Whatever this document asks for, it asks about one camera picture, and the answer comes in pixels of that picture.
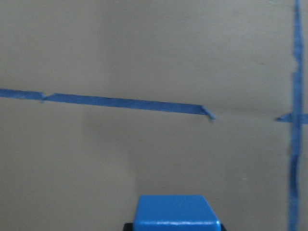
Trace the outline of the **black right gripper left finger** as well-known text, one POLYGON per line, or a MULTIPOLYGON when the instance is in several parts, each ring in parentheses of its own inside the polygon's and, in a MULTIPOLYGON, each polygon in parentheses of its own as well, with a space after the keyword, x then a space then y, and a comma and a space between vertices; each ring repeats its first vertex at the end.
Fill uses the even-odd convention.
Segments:
POLYGON ((123 226, 123 231, 133 231, 133 223, 125 223, 123 226))

